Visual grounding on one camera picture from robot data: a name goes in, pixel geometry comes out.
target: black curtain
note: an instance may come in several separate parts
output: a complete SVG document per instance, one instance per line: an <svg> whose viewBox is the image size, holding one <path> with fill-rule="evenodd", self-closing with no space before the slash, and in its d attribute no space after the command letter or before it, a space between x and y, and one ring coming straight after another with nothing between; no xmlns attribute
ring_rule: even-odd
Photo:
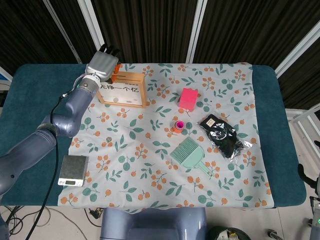
<svg viewBox="0 0 320 240"><path fill-rule="evenodd" d="M42 0L1 0L0 66L77 63Z"/></svg>
<svg viewBox="0 0 320 240"><path fill-rule="evenodd" d="M77 0L50 0L64 30L83 63L97 51Z"/></svg>
<svg viewBox="0 0 320 240"><path fill-rule="evenodd" d="M320 103L320 38L278 80L286 108L309 109Z"/></svg>
<svg viewBox="0 0 320 240"><path fill-rule="evenodd" d="M319 20L319 0L208 0L193 62L275 69Z"/></svg>
<svg viewBox="0 0 320 240"><path fill-rule="evenodd" d="M185 63L197 0L92 0L124 63Z"/></svg>

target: wooden box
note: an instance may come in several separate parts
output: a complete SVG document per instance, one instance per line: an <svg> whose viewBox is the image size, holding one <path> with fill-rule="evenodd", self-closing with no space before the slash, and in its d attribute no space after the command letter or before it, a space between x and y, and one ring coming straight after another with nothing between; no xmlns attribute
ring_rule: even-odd
<svg viewBox="0 0 320 240"><path fill-rule="evenodd" d="M102 104L146 107L147 91L143 73L119 71L112 77L116 78L115 83L102 82L97 93Z"/></svg>

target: table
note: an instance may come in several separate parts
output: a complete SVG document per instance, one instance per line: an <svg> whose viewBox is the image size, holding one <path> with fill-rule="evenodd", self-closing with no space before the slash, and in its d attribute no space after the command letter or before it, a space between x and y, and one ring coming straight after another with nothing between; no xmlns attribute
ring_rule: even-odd
<svg viewBox="0 0 320 240"><path fill-rule="evenodd" d="M0 117L1 126L5 126L0 137L6 139L2 141L1 154L36 129L61 93L70 88L84 69L85 65L77 64L27 64L16 72ZM306 198L306 190L297 173L298 159L273 69L254 65L253 88L261 150L274 205L299 205ZM71 139L59 139L59 167L70 143ZM52 177L54 155L51 152L24 171L1 204L41 205ZM60 192L61 187L55 184L47 205L56 206Z"/></svg>

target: digital scale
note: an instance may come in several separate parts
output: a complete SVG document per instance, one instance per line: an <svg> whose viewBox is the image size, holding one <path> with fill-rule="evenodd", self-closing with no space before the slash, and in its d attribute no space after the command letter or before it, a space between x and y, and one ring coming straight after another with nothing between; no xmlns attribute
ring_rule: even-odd
<svg viewBox="0 0 320 240"><path fill-rule="evenodd" d="M82 187L86 177L88 156L65 155L60 170L58 185Z"/></svg>

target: black package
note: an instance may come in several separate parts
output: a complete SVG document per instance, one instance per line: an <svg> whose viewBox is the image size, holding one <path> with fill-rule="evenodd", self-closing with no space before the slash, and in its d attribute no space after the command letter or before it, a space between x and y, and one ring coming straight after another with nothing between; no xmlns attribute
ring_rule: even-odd
<svg viewBox="0 0 320 240"><path fill-rule="evenodd" d="M205 129L212 144L220 150L225 158L234 158L244 148L242 142L237 139L236 130L213 114L206 117L200 126Z"/></svg>

